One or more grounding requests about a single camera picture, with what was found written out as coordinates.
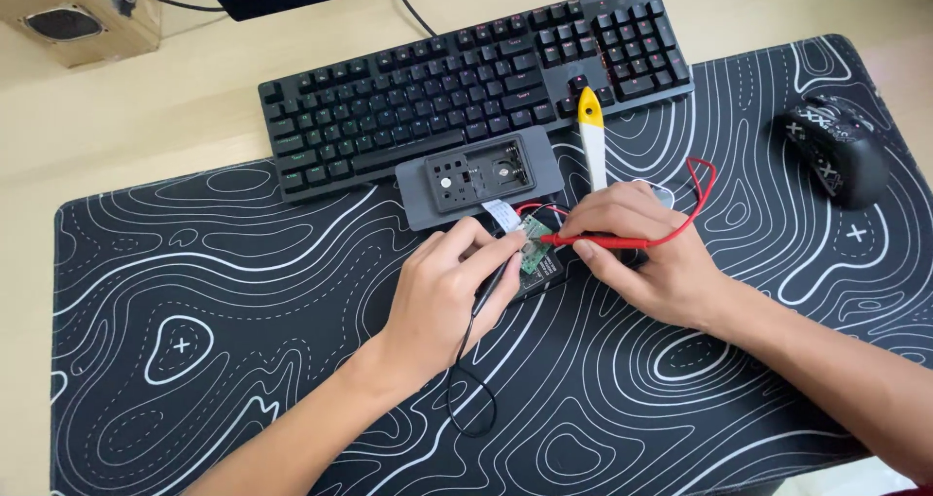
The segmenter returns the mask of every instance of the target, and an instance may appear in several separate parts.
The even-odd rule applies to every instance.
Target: topographic line pattern
[[[933,362],[927,183],[849,42],[808,39],[693,67],[684,100],[608,123],[610,179],[695,197],[690,154],[721,170],[699,217],[729,275],[820,323]],[[862,108],[890,155],[878,206],[829,206],[772,130],[811,93]],[[552,137],[564,198],[587,191],[573,133]],[[176,494],[320,384],[385,323],[423,233],[382,184],[310,205],[274,166],[102,193],[55,217],[52,488]],[[561,250],[568,284],[510,308],[467,357],[497,392],[487,438],[449,425],[443,375],[378,420],[311,494],[666,495],[845,462],[861,446],[740,349],[646,319]],[[476,417],[484,396],[454,385]]]

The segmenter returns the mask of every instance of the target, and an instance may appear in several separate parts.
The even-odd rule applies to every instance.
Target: speaker grille
[[[93,15],[74,6],[36,13],[24,22],[35,33],[59,42],[92,37],[104,31]]]

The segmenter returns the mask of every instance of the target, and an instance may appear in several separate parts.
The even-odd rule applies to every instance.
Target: yellow and white tool
[[[577,120],[580,123],[580,138],[583,140],[586,166],[589,169],[589,191],[596,192],[606,187],[605,128],[599,100],[589,86],[583,88],[583,93],[580,94]]]

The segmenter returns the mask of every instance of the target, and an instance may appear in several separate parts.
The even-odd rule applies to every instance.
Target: computer mouse
[[[887,155],[874,135],[874,125],[848,101],[807,97],[779,116],[778,125],[797,145],[834,205],[861,209],[881,198],[890,174]]]

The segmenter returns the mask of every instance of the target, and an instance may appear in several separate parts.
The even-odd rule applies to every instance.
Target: mechanical keyboard
[[[569,0],[259,85],[282,196],[391,178],[395,165],[507,132],[693,90],[661,0]]]

